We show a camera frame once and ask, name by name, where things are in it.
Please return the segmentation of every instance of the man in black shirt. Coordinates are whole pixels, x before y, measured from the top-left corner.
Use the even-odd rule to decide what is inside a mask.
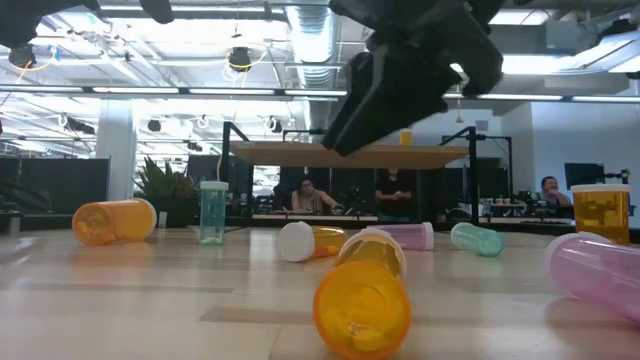
[[[380,221],[409,222],[411,196],[409,185],[398,178],[398,169],[389,169],[389,175],[376,184]]]

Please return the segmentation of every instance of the woman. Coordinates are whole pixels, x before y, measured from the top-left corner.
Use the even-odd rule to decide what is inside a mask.
[[[322,205],[327,204],[331,208],[340,206],[326,192],[316,190],[313,180],[304,176],[300,181],[300,188],[291,194],[291,206],[294,212],[322,213]]]

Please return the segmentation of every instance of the potted plant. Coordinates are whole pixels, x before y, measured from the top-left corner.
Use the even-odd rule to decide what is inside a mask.
[[[164,212],[168,228],[193,225],[200,195],[195,181],[185,173],[173,172],[168,162],[164,171],[150,157],[144,163],[139,172],[140,183],[136,184],[142,190],[142,198],[155,207],[158,219]]]

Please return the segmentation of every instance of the person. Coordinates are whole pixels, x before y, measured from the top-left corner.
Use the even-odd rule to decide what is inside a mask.
[[[323,204],[331,208],[341,206],[326,192],[313,187],[313,180],[305,175],[300,181],[300,188],[291,194],[291,207],[294,212],[322,213]]]
[[[537,200],[547,202],[547,206],[571,205],[571,199],[558,191],[558,180],[553,176],[546,176],[540,183],[542,191],[536,194]]]
[[[382,222],[409,222],[412,192],[398,177],[398,169],[376,184],[376,199],[380,202],[378,219]]]

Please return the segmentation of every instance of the green plant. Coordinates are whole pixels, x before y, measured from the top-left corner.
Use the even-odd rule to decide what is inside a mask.
[[[165,169],[151,160],[144,159],[144,166],[139,172],[140,183],[136,183],[145,196],[197,198],[197,184],[185,173],[173,172],[171,164],[165,163]]]

